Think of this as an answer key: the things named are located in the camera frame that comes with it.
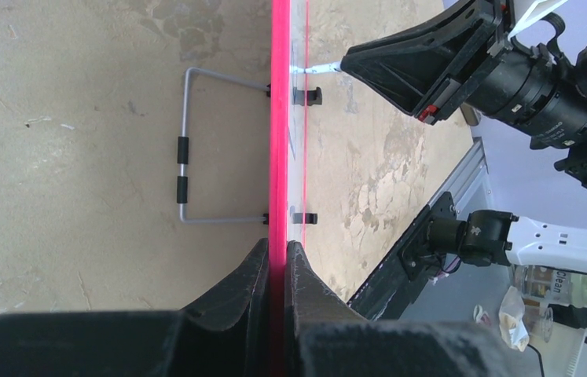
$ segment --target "gray metal frame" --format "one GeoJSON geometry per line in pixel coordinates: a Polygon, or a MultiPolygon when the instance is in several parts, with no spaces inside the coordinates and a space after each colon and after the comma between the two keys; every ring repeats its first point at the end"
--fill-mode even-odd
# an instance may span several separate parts
{"type": "Polygon", "coordinates": [[[448,191],[453,195],[457,217],[462,218],[462,210],[474,197],[474,194],[480,190],[484,192],[486,197],[486,208],[483,209],[494,208],[492,189],[487,174],[487,161],[482,140],[476,138],[474,145],[427,203],[435,203],[444,192],[448,191]]]}
{"type": "MultiPolygon", "coordinates": [[[[270,91],[270,88],[260,82],[252,82],[244,79],[240,79],[231,75],[224,75],[215,71],[209,71],[207,69],[191,67],[187,69],[185,73],[185,95],[182,102],[182,131],[183,137],[189,136],[188,124],[189,124],[189,89],[191,88],[192,75],[206,75],[214,79],[231,82],[234,84],[246,86],[253,90],[261,90],[263,92],[270,91]]],[[[180,176],[188,177],[186,175],[186,164],[180,164],[180,176]]],[[[244,222],[263,222],[266,220],[265,216],[253,216],[253,217],[238,217],[238,218],[187,218],[186,215],[186,203],[180,204],[180,221],[185,224],[227,224],[227,223],[244,223],[244,222]]]]}

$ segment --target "red component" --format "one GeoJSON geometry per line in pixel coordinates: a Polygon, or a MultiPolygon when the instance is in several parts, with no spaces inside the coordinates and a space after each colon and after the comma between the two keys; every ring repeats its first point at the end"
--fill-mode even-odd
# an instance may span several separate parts
{"type": "Polygon", "coordinates": [[[433,104],[430,104],[423,110],[423,113],[420,114],[420,116],[418,117],[418,120],[420,120],[421,122],[425,122],[425,119],[429,115],[434,115],[437,113],[437,111],[438,111],[438,107],[434,106],[433,104]]]}

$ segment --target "black foam grip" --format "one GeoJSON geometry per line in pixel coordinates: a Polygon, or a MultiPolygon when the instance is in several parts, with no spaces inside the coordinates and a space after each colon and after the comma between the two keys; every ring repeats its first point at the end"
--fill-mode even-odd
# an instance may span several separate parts
{"type": "Polygon", "coordinates": [[[316,225],[318,224],[318,214],[293,214],[293,224],[316,225]]]}
{"type": "Polygon", "coordinates": [[[189,138],[178,137],[178,163],[189,165],[189,138]]]}
{"type": "Polygon", "coordinates": [[[187,188],[189,187],[189,177],[178,176],[178,204],[187,204],[187,188]]]}

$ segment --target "red edge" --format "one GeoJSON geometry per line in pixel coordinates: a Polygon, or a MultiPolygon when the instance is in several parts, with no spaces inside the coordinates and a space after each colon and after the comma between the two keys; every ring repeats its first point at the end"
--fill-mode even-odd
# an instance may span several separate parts
{"type": "Polygon", "coordinates": [[[273,0],[270,65],[270,375],[284,375],[284,273],[288,197],[288,80],[291,1],[273,0]]]}

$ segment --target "black plastic clip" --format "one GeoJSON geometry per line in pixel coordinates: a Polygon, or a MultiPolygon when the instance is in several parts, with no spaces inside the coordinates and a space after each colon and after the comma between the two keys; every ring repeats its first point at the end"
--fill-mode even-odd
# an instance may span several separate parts
{"type": "Polygon", "coordinates": [[[305,96],[307,97],[307,106],[314,106],[315,104],[323,104],[323,91],[318,86],[315,90],[298,90],[295,86],[293,87],[293,104],[300,106],[305,105],[305,96]]]}
{"type": "Polygon", "coordinates": [[[178,204],[187,204],[189,197],[187,196],[187,190],[189,187],[189,177],[178,176],[178,204]]]}
{"type": "Polygon", "coordinates": [[[178,136],[178,163],[189,165],[189,138],[178,136]]]}
{"type": "Polygon", "coordinates": [[[293,224],[316,225],[316,224],[318,224],[318,214],[309,214],[309,213],[308,214],[302,214],[302,213],[293,214],[293,224]]]}

